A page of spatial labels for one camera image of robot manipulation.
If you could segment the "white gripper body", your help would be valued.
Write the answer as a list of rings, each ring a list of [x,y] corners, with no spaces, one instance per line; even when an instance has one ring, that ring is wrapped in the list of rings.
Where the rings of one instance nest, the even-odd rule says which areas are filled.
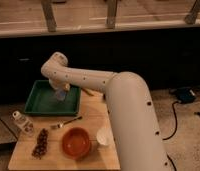
[[[49,84],[55,91],[56,99],[59,101],[64,101],[66,98],[66,91],[59,84],[57,84],[56,82],[52,80],[49,81]]]

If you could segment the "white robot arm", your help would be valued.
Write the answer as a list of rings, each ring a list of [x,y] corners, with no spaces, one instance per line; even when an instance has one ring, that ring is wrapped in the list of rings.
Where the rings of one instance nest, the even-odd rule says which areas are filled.
[[[121,171],[171,171],[151,94],[141,76],[70,68],[60,52],[42,65],[41,74],[53,88],[69,83],[106,96]]]

